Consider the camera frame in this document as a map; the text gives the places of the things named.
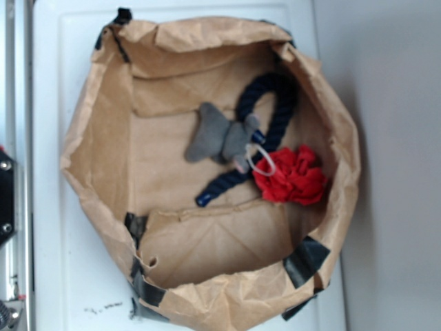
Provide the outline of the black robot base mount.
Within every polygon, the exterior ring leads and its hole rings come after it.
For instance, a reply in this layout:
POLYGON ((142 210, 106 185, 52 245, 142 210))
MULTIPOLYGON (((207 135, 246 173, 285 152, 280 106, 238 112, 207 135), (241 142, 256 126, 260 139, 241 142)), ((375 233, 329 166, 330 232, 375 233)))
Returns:
POLYGON ((1 146, 1 247, 3 247, 16 232, 15 198, 16 198, 16 163, 1 146))

